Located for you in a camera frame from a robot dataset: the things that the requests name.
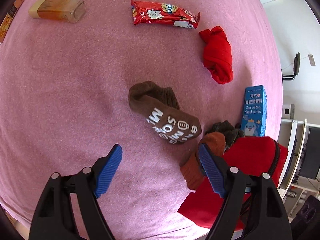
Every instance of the red snack package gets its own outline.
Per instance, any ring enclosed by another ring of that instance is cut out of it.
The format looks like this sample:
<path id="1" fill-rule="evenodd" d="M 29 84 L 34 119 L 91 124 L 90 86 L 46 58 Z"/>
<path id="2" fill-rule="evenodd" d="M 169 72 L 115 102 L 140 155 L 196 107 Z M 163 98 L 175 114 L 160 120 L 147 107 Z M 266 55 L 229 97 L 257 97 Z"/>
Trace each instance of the red snack package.
<path id="1" fill-rule="evenodd" d="M 193 15 L 188 10 L 168 3 L 131 0 L 133 23 L 161 23 L 196 29 L 200 13 Z"/>

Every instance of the white wall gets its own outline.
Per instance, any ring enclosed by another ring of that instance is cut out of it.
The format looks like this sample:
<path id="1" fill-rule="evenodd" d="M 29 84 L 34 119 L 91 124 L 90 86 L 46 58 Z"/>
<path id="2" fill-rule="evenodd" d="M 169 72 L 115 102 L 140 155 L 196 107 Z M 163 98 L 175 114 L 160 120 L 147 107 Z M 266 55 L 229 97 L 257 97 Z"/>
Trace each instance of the white wall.
<path id="1" fill-rule="evenodd" d="M 276 0 L 263 4 L 279 51 L 283 74 L 292 74 L 296 53 L 300 71 L 284 81 L 284 104 L 295 104 L 295 119 L 320 124 L 320 24 L 305 0 Z M 316 66 L 311 67 L 308 54 Z"/>

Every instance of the pink blanket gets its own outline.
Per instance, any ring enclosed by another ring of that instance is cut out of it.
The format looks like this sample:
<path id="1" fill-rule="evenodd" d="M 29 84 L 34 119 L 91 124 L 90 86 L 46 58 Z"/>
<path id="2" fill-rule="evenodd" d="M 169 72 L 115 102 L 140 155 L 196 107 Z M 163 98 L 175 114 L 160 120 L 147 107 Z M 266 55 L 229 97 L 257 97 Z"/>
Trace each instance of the pink blanket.
<path id="1" fill-rule="evenodd" d="M 177 213 L 190 192 L 179 163 L 201 136 L 170 145 L 128 105 L 128 90 L 171 86 L 206 131 L 241 119 L 244 89 L 265 86 L 266 136 L 277 139 L 280 61 L 259 0 L 150 0 L 201 11 L 197 30 L 133 25 L 130 0 L 84 0 L 76 24 L 31 19 L 25 0 L 0 45 L 0 202 L 30 226 L 49 176 L 78 172 L 115 143 L 123 161 L 99 199 L 115 238 L 195 239 L 207 232 Z M 219 85 L 202 65 L 198 32 L 220 25 L 232 46 L 234 80 Z"/>

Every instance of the blue box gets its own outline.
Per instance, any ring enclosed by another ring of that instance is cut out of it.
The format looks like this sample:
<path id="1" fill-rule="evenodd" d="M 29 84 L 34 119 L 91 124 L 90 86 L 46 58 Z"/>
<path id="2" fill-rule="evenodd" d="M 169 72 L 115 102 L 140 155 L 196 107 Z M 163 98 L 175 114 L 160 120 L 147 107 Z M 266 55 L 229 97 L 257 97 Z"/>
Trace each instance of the blue box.
<path id="1" fill-rule="evenodd" d="M 245 89 L 241 130 L 246 136 L 264 136 L 267 121 L 267 95 L 262 85 Z"/>

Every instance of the speaker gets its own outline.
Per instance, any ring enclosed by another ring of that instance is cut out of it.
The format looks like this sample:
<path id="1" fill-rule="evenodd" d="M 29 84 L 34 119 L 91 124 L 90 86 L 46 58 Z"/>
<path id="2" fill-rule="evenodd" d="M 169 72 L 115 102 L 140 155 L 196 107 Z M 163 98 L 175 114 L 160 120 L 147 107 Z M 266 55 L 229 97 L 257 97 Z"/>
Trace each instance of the speaker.
<path id="1" fill-rule="evenodd" d="M 282 119 L 294 119 L 294 104 L 285 104 L 282 106 Z"/>
<path id="2" fill-rule="evenodd" d="M 320 128 L 310 127 L 299 176 L 316 179 L 320 169 Z"/>
<path id="3" fill-rule="evenodd" d="M 290 223 L 292 240 L 318 240 L 320 234 L 320 201 L 309 196 Z"/>

